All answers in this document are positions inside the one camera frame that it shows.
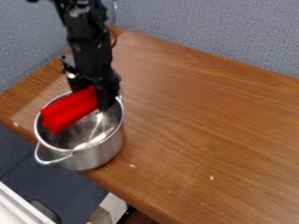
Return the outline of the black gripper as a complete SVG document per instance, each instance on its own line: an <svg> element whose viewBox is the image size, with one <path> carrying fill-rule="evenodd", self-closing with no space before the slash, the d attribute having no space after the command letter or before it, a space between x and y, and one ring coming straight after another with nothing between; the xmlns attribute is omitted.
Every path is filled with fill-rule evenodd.
<svg viewBox="0 0 299 224"><path fill-rule="evenodd" d="M108 34L92 39L66 36L72 55L64 55L61 63L69 89L77 92L96 85L97 109L104 112L114 104L118 95L120 76L112 69L112 45Z"/></svg>

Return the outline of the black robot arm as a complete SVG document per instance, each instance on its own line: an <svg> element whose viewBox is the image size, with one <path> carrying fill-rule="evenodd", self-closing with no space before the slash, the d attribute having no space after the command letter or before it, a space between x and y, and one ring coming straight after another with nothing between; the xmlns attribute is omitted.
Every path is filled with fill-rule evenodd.
<svg viewBox="0 0 299 224"><path fill-rule="evenodd" d="M106 111L120 90L120 76L112 68L112 47L106 7L100 0L48 0L66 30L72 55L60 57L73 93L96 89L97 109Z"/></svg>

